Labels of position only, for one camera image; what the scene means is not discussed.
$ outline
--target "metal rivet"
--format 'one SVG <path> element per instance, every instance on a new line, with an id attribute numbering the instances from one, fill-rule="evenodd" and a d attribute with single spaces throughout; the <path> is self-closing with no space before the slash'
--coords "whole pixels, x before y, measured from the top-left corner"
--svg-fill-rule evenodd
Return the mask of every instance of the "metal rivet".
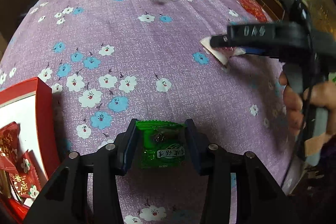
<path id="1" fill-rule="evenodd" d="M 105 146 L 107 150 L 113 150 L 115 149 L 116 145 L 114 143 L 109 143 Z"/>
<path id="2" fill-rule="evenodd" d="M 217 150 L 218 149 L 218 145 L 215 144 L 215 143 L 210 143 L 208 147 L 209 147 L 210 150 Z"/>
<path id="3" fill-rule="evenodd" d="M 71 152 L 70 154 L 69 154 L 69 158 L 71 158 L 71 159 L 74 159 L 74 158 L 76 158 L 78 156 L 78 153 L 77 152 Z"/>
<path id="4" fill-rule="evenodd" d="M 251 151 L 247 151 L 246 152 L 246 156 L 250 159 L 254 158 L 255 157 L 255 153 L 251 152 Z"/>

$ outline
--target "red plastic wrapper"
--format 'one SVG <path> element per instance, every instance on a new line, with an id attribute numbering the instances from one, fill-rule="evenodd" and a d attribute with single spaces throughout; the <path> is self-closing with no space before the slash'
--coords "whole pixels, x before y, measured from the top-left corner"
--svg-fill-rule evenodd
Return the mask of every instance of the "red plastic wrapper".
<path id="1" fill-rule="evenodd" d="M 255 0 L 238 0 L 240 5 L 251 15 L 255 16 L 259 22 L 267 23 L 268 20 L 263 9 Z"/>
<path id="2" fill-rule="evenodd" d="M 7 172 L 16 171 L 18 125 L 16 122 L 0 129 L 0 169 Z"/>
<path id="3" fill-rule="evenodd" d="M 28 150 L 17 161 L 16 169 L 16 172 L 9 173 L 16 193 L 22 198 L 36 198 L 41 191 L 41 185 Z"/>

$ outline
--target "purple floral tablecloth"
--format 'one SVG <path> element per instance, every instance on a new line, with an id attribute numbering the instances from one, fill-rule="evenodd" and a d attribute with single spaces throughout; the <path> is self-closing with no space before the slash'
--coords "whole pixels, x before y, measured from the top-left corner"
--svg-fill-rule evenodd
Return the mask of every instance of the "purple floral tablecloth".
<path id="1" fill-rule="evenodd" d="M 278 84 L 281 64 L 242 55 L 224 68 L 200 44 L 243 21 L 256 19 L 237 0 L 39 0 L 4 54 L 0 88 L 36 76 L 52 88 L 62 158 L 113 142 L 132 118 L 191 118 L 227 151 L 254 151 L 280 182 L 294 142 Z M 135 160 L 117 184 L 127 224 L 199 223 L 207 177 L 189 161 L 141 170 Z"/>

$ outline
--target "green snack package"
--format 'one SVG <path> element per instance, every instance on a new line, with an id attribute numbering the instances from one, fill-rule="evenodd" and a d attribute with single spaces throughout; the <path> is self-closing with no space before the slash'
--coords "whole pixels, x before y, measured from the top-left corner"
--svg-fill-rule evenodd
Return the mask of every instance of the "green snack package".
<path id="1" fill-rule="evenodd" d="M 185 150 L 180 140 L 184 125 L 165 121 L 137 121 L 143 149 L 141 168 L 178 166 L 184 160 Z"/>

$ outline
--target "finger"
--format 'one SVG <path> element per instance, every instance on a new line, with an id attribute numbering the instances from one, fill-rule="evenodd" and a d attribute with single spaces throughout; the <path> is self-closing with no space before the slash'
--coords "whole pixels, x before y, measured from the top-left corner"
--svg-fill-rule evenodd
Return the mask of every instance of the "finger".
<path id="1" fill-rule="evenodd" d="M 283 72 L 279 76 L 279 84 L 280 85 L 287 85 L 288 84 L 287 77 Z"/>
<path id="2" fill-rule="evenodd" d="M 336 109 L 329 111 L 326 134 L 330 137 L 336 134 Z"/>
<path id="3" fill-rule="evenodd" d="M 308 89 L 303 93 L 307 100 Z M 311 92 L 310 103 L 318 107 L 327 107 L 329 110 L 336 109 L 336 85 L 331 82 L 323 82 L 315 85 Z"/>
<path id="4" fill-rule="evenodd" d="M 301 110 L 302 109 L 302 100 L 300 96 L 295 93 L 290 86 L 286 86 L 283 91 L 283 103 L 287 109 L 292 110 Z"/>
<path id="5" fill-rule="evenodd" d="M 291 128 L 291 127 L 289 127 L 288 130 L 289 130 L 289 132 L 290 132 L 293 136 L 297 136 L 297 135 L 299 135 L 299 133 L 300 133 L 300 130 L 298 130 L 298 129 L 296 129 L 296 128 Z"/>
<path id="6" fill-rule="evenodd" d="M 301 129 L 303 114 L 298 110 L 289 109 L 287 111 L 287 120 L 289 127 L 294 128 L 296 130 Z"/>

